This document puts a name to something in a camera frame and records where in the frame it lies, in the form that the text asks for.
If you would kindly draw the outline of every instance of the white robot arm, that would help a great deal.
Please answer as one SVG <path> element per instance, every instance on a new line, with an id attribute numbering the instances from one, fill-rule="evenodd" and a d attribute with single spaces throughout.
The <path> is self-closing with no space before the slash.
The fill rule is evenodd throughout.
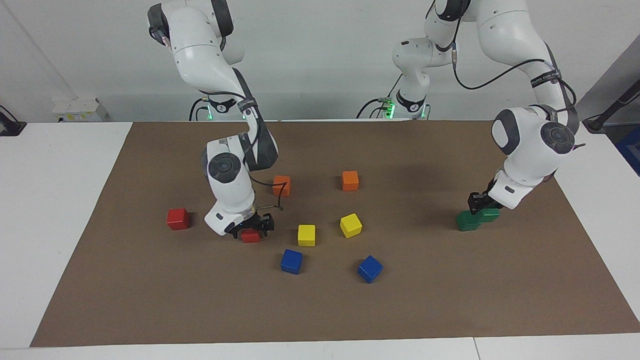
<path id="1" fill-rule="evenodd" d="M 570 87 L 533 28 L 525 0 L 435 0 L 424 23 L 426 37 L 394 47 L 394 64 L 403 73 L 394 94 L 398 116 L 420 117 L 429 86 L 426 68 L 452 63 L 456 70 L 460 21 L 476 22 L 485 55 L 527 74 L 538 101 L 497 115 L 492 136 L 507 160 L 487 191 L 471 193 L 468 199 L 472 213 L 503 206 L 513 209 L 574 149 L 579 122 L 566 93 Z"/>
<path id="2" fill-rule="evenodd" d="M 244 52 L 231 50 L 225 56 L 220 49 L 233 31 L 226 0 L 169 1 L 152 6 L 148 19 L 150 35 L 171 49 L 182 79 L 209 97 L 232 100 L 249 125 L 246 133 L 209 142 L 202 153 L 217 199 L 205 222 L 219 235 L 237 238 L 245 228 L 266 235 L 273 230 L 273 219 L 256 212 L 249 171 L 271 167 L 278 148 L 242 74 L 230 66 Z"/>

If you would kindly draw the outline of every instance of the green cube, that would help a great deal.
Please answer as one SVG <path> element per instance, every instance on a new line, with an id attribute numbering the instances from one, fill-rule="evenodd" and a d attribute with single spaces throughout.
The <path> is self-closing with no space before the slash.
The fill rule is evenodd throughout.
<path id="1" fill-rule="evenodd" d="M 456 217 L 456 223 L 460 231 L 473 231 L 480 227 L 480 222 L 469 210 L 462 211 Z"/>
<path id="2" fill-rule="evenodd" d="M 492 222 L 500 216 L 500 210 L 482 209 L 473 216 L 475 216 L 480 222 Z"/>
<path id="3" fill-rule="evenodd" d="M 456 217 L 456 223 L 460 231 L 473 231 L 477 230 L 481 224 L 485 222 L 492 222 L 500 216 L 500 210 L 498 209 L 482 209 L 475 215 L 471 214 L 471 211 L 462 211 Z"/>

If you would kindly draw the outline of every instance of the blue object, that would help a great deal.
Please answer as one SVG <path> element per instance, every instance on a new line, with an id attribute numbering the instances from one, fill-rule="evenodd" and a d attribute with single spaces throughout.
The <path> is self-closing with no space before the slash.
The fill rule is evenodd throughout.
<path id="1" fill-rule="evenodd" d="M 379 263 L 376 258 L 369 255 L 366 259 L 364 259 L 360 266 L 358 266 L 358 274 L 360 274 L 360 276 L 362 276 L 362 278 L 370 284 L 380 274 L 382 268 L 382 264 Z"/>
<path id="2" fill-rule="evenodd" d="M 280 262 L 280 268 L 284 272 L 289 272 L 295 275 L 300 274 L 300 268 L 302 267 L 302 253 L 285 250 L 282 255 L 282 261 Z"/>
<path id="3" fill-rule="evenodd" d="M 617 143 L 616 148 L 640 176 L 640 126 Z"/>

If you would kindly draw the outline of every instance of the yellow cube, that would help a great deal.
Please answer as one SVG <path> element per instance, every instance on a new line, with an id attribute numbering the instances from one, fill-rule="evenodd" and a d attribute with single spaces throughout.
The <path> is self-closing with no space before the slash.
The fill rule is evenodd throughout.
<path id="1" fill-rule="evenodd" d="M 316 246 L 315 225 L 298 225 L 298 246 Z"/>
<path id="2" fill-rule="evenodd" d="M 351 214 L 340 219 L 340 228 L 344 233 L 344 237 L 348 239 L 362 232 L 362 223 L 360 222 L 358 215 Z"/>

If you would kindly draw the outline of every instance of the white table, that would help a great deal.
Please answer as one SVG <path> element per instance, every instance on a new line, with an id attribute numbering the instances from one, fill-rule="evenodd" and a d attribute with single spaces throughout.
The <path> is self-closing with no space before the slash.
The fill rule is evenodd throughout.
<path id="1" fill-rule="evenodd" d="M 28 348 L 130 128 L 29 124 L 0 138 L 0 359 L 640 359 L 640 334 Z M 640 317 L 640 177 L 606 136 L 576 140 L 587 146 L 557 182 Z"/>

